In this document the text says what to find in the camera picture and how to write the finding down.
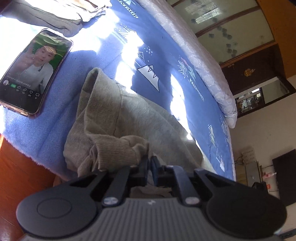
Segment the light grey knit pants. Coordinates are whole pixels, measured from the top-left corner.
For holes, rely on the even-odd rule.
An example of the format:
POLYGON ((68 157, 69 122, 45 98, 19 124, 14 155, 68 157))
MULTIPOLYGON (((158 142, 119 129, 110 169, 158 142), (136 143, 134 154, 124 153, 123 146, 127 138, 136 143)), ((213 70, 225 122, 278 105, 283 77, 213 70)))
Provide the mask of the light grey knit pants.
POLYGON ((63 155, 78 176, 136 166, 143 157, 162 165, 213 171, 188 132, 165 109, 92 69, 83 84, 63 155))

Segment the white perforated box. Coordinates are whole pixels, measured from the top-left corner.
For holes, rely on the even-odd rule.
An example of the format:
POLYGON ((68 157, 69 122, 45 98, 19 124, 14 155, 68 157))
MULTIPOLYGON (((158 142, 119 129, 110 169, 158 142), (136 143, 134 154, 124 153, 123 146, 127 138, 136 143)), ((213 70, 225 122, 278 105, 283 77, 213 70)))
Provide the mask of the white perforated box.
POLYGON ((241 154, 242 154, 243 162, 245 165, 249 165, 251 163, 257 162, 253 147, 249 147, 242 150, 241 154))

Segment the grey cabinet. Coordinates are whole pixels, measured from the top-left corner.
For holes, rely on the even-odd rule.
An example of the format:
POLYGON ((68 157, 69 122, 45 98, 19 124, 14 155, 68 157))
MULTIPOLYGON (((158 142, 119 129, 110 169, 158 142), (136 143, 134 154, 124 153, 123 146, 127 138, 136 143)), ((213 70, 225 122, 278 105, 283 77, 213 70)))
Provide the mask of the grey cabinet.
POLYGON ((245 165, 247 185, 252 187, 255 182, 261 183, 260 167, 258 162, 250 162, 245 165))

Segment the black television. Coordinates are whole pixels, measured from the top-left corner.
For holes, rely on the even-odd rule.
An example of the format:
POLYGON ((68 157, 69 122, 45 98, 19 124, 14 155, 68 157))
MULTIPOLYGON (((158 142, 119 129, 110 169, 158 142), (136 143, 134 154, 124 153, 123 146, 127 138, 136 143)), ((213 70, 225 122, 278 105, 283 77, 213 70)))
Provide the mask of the black television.
POLYGON ((273 159, 273 167, 276 172, 277 187, 281 201, 285 206, 295 203, 295 149, 273 159))

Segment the blue patterned bed sheet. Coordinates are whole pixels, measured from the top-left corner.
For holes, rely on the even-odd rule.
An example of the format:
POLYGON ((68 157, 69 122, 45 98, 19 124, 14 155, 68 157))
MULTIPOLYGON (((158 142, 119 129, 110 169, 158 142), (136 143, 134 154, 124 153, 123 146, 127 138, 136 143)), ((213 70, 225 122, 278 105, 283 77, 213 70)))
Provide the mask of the blue patterned bed sheet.
POLYGON ((235 178, 224 113, 184 51, 138 1, 113 1, 104 16, 72 37, 41 113, 34 119, 1 107, 1 134, 19 152, 64 179, 63 149, 88 72, 109 78, 170 112, 193 138, 215 172, 235 178))

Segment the smartphone with lit screen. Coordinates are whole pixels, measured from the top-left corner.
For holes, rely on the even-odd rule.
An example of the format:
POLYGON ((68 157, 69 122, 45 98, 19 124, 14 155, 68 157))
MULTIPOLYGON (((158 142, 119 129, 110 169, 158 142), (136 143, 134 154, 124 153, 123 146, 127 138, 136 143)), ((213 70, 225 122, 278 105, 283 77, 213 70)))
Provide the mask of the smartphone with lit screen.
POLYGON ((41 30, 1 77, 1 105, 24 116, 38 114, 72 45, 71 40, 41 30))

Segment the dark wooden door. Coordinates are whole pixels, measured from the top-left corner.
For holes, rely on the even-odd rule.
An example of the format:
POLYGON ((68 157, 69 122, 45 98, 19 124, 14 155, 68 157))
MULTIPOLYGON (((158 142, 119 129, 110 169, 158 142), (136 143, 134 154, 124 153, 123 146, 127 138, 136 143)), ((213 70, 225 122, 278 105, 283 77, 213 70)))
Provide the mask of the dark wooden door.
POLYGON ((233 95, 255 87, 274 77, 285 78, 278 44, 260 50, 222 68, 233 95))

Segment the glass sliding wardrobe doors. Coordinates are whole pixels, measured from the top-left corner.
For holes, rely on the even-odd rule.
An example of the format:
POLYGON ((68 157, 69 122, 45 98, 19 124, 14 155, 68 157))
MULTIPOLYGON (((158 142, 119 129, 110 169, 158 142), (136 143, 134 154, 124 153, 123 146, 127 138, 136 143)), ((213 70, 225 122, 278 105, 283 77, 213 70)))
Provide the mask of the glass sliding wardrobe doors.
POLYGON ((168 1, 219 63, 274 42, 256 0, 168 1))

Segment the white lavender rolled quilt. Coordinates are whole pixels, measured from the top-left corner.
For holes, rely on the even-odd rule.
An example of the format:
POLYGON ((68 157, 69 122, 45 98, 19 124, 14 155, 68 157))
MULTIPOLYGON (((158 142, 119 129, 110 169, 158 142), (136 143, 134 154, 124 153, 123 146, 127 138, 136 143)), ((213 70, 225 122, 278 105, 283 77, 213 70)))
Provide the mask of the white lavender rolled quilt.
POLYGON ((235 128, 237 107, 220 65, 198 41, 181 16, 166 1, 138 1, 184 51, 219 104, 229 128, 235 128))

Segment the pile of crumpled clothes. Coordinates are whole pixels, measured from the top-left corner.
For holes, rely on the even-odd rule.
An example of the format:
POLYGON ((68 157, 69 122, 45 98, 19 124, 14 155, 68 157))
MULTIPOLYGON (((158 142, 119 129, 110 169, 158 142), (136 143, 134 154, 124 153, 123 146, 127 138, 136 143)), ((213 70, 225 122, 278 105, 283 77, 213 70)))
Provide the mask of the pile of crumpled clothes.
POLYGON ((106 14, 111 1, 11 1, 2 15, 73 37, 95 17, 106 14))

